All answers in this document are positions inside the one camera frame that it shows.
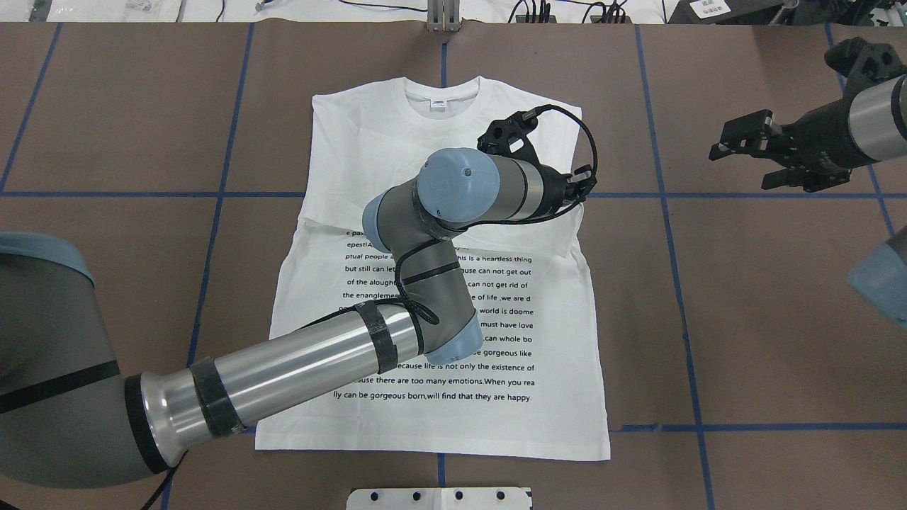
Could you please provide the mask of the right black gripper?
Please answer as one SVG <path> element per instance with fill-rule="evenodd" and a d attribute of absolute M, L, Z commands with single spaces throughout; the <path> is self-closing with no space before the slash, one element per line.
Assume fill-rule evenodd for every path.
<path fill-rule="evenodd" d="M 855 168 L 848 120 L 849 103 L 843 99 L 810 110 L 793 125 L 785 125 L 784 132 L 771 110 L 745 114 L 725 123 L 719 141 L 709 150 L 709 161 L 734 154 L 779 159 L 785 155 L 785 135 L 789 135 L 796 152 L 784 168 L 762 177 L 761 189 L 787 187 L 816 193 L 840 186 L 849 183 Z"/>

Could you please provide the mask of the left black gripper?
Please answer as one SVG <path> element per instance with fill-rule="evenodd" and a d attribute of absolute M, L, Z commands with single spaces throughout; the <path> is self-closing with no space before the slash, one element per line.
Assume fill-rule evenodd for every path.
<path fill-rule="evenodd" d="M 575 188 L 575 183 L 592 178 L 594 168 L 586 164 L 573 171 L 573 174 L 561 174 L 555 170 L 542 170 L 542 210 L 560 210 L 564 207 L 575 207 L 583 203 L 590 194 L 590 188 Z"/>

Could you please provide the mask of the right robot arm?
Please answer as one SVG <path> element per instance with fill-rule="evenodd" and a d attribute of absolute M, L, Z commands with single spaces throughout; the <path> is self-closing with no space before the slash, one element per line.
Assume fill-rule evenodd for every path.
<path fill-rule="evenodd" d="M 709 159 L 733 155 L 777 165 L 762 177 L 763 191 L 790 187 L 820 193 L 849 183 L 854 170 L 865 169 L 888 222 L 876 166 L 905 158 L 905 74 L 862 83 L 853 77 L 842 99 L 810 110 L 791 125 L 775 122 L 770 110 L 729 120 Z M 862 259 L 848 273 L 847 283 L 875 310 L 905 327 L 905 230 L 894 230 Z"/>

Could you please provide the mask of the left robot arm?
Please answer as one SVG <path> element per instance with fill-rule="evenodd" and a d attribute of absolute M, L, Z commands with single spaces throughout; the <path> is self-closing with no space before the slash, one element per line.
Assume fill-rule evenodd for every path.
<path fill-rule="evenodd" d="M 188 450 L 424 355 L 479 352 L 453 238 L 477 226 L 555 219 L 586 199 L 598 161 L 561 174 L 534 152 L 440 149 L 416 177 L 366 204 L 362 230 L 394 261 L 396 294 L 323 317 L 292 312 L 272 338 L 171 375 L 122 374 L 78 248 L 2 234 L 2 475 L 91 489 L 171 479 Z"/>

